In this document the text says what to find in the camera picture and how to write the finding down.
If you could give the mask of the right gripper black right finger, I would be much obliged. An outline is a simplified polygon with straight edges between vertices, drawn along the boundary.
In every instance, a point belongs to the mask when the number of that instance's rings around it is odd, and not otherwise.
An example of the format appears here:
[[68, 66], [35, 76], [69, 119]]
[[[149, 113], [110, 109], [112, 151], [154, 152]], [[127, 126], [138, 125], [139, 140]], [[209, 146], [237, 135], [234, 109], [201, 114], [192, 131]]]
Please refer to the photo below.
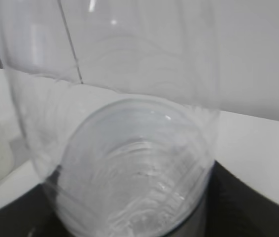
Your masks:
[[180, 237], [279, 237], [279, 205], [216, 162], [205, 196]]

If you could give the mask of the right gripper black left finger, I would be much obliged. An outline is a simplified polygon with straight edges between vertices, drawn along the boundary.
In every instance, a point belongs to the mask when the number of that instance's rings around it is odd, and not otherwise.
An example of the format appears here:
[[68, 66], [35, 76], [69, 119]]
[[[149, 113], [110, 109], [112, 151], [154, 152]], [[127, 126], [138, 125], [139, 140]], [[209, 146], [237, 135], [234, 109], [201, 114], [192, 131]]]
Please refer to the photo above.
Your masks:
[[0, 237], [70, 237], [42, 185], [0, 209]]

